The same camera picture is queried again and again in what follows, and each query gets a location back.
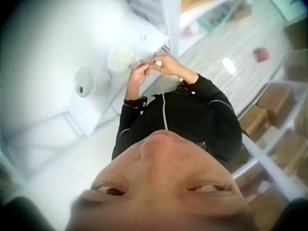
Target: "man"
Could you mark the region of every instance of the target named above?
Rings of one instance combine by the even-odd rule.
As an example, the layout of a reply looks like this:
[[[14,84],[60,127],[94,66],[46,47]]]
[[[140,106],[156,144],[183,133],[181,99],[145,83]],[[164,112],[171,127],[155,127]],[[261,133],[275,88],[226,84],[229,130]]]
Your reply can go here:
[[[150,69],[184,81],[146,106],[139,87]],[[74,203],[67,230],[257,230],[226,169],[241,145],[233,108],[210,80],[167,54],[140,63],[112,162]]]

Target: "black jacket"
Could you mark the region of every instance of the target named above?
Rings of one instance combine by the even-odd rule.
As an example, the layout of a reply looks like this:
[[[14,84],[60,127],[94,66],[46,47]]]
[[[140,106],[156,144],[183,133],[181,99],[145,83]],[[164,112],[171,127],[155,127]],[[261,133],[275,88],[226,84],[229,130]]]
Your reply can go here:
[[[183,82],[175,91],[155,95],[145,104],[144,97],[124,100],[112,159],[161,129],[196,143],[226,168],[242,146],[241,127],[228,98],[200,75],[196,83]]]

